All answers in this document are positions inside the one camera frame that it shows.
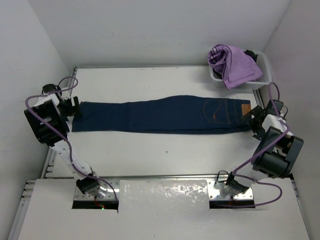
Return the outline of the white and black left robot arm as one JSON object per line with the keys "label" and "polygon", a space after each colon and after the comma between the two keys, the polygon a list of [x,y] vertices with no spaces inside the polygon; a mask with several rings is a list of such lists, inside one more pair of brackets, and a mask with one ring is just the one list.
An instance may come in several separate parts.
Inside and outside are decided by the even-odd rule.
{"label": "white and black left robot arm", "polygon": [[79,99],[69,94],[64,96],[62,91],[58,85],[44,85],[41,95],[36,96],[36,104],[26,105],[24,115],[37,140],[55,151],[68,166],[80,192],[97,197],[101,187],[98,176],[89,164],[77,157],[68,139],[68,118],[82,116]]}

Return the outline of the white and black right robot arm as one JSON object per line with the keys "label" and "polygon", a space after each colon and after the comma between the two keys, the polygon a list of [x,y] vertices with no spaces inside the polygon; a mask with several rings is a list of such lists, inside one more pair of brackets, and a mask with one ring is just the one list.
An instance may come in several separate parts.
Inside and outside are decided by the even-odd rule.
{"label": "white and black right robot arm", "polygon": [[266,108],[257,106],[246,113],[241,120],[248,124],[253,137],[260,141],[254,154],[266,149],[246,165],[240,165],[228,174],[226,182],[219,187],[224,197],[244,194],[253,184],[266,178],[286,178],[299,156],[304,140],[295,136],[287,127],[284,104],[269,102]]}

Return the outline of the dark blue denim trousers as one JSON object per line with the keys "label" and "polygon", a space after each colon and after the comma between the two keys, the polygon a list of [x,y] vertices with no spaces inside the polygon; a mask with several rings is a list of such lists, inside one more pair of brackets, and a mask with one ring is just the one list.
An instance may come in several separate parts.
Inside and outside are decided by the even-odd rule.
{"label": "dark blue denim trousers", "polygon": [[176,95],[125,103],[82,102],[72,131],[218,135],[246,132],[242,119],[251,110],[244,99]]}

